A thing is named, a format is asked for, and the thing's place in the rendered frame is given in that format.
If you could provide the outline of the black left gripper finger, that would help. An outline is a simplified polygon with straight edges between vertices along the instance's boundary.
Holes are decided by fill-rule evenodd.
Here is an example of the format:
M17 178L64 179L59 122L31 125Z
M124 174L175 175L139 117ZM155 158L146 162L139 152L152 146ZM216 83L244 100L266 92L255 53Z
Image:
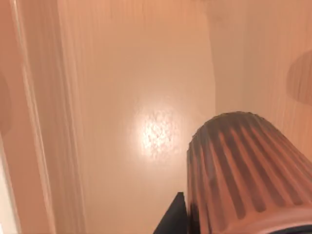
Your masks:
M183 192L178 192L154 234L187 234L187 210Z

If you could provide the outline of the ribbed terracotta plant pot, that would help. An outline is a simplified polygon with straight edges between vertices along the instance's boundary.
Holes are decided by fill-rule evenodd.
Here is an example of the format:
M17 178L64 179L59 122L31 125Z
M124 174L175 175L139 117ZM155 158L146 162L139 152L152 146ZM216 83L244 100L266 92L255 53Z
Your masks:
M257 114L196 131L187 187L188 234L312 234L312 161Z

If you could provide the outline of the shallow salmon-coloured box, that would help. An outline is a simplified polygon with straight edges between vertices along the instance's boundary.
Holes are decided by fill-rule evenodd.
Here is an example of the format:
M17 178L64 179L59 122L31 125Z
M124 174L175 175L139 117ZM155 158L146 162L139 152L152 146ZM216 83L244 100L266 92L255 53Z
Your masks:
M6 234L152 234L212 117L312 162L312 0L0 0Z

